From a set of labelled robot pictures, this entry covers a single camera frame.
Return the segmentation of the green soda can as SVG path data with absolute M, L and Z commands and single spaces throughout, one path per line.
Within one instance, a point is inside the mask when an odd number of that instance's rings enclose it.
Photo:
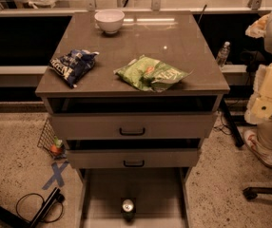
M 121 212 L 126 221 L 132 221 L 135 215 L 135 203 L 132 199 L 124 199 Z

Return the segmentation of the grey drawer cabinet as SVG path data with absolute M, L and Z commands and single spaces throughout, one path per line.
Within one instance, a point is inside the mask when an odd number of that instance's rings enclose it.
M 129 11 L 119 32 L 102 33 L 91 13 L 76 13 L 56 50 L 99 52 L 78 86 L 69 88 L 51 69 L 36 93 L 54 114 L 216 114 L 229 86 L 193 17 L 188 11 Z M 164 61 L 190 75 L 161 92 L 139 91 L 114 70 L 139 56 Z M 62 140 L 69 150 L 197 149 L 206 139 Z

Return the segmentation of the top grey drawer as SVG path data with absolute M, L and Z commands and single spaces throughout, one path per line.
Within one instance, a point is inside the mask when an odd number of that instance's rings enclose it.
M 62 140 L 202 139 L 216 114 L 54 114 L 49 120 Z

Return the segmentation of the grey drawer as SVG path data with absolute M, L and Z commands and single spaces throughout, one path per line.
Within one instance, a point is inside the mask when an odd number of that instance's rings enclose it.
M 49 120 L 62 140 L 202 139 L 216 114 L 54 114 Z
M 199 159 L 197 149 L 69 150 L 73 168 L 189 167 Z

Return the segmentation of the middle grey drawer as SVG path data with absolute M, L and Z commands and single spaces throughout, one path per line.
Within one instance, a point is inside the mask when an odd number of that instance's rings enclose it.
M 197 149 L 69 150 L 73 168 L 189 167 L 199 159 Z

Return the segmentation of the bottom open drawer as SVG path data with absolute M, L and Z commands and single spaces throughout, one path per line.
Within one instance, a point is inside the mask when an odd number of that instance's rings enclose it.
M 135 203 L 132 221 L 121 212 L 125 199 Z M 76 228 L 190 228 L 184 170 L 86 170 Z

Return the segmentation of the green chip bag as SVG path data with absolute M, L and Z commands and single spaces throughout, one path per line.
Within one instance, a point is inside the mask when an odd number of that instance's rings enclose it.
M 163 92 L 189 76 L 190 72 L 142 55 L 115 69 L 114 74 L 138 90 Z

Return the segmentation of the blue chip bag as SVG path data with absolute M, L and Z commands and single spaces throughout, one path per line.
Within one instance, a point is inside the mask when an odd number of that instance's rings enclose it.
M 49 67 L 53 69 L 71 88 L 87 74 L 95 65 L 95 57 L 99 52 L 84 49 L 73 49 L 70 53 L 51 59 Z

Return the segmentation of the white ceramic bowl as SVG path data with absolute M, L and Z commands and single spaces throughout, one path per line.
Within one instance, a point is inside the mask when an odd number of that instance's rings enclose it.
M 116 33 L 124 23 L 125 14 L 118 9 L 105 9 L 94 15 L 97 26 L 107 34 Z

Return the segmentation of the clear plastic water bottle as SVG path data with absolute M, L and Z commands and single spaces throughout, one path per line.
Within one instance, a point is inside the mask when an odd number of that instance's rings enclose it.
M 229 42 L 224 42 L 223 46 L 219 49 L 218 55 L 216 57 L 216 63 L 219 67 L 223 67 L 225 65 L 230 53 L 230 46 L 231 44 Z

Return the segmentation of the white red sneaker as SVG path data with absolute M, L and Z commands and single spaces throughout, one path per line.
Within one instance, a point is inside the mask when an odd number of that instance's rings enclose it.
M 260 144 L 254 130 L 246 130 L 243 133 L 244 143 L 247 148 L 268 168 L 272 168 L 272 150 Z

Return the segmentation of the black office chair base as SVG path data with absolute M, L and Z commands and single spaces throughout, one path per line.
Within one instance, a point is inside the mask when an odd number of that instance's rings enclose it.
M 243 196 L 247 200 L 253 200 L 259 194 L 272 195 L 272 187 L 246 187 L 243 189 Z

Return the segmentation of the black stand leg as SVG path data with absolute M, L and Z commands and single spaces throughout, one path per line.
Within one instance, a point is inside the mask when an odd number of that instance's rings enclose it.
M 0 220 L 5 222 L 11 228 L 36 228 L 36 226 L 44 221 L 52 205 L 56 202 L 62 203 L 65 197 L 61 194 L 61 190 L 55 187 L 49 194 L 48 198 L 43 200 L 40 209 L 31 221 L 22 219 L 14 215 L 10 211 L 0 206 Z

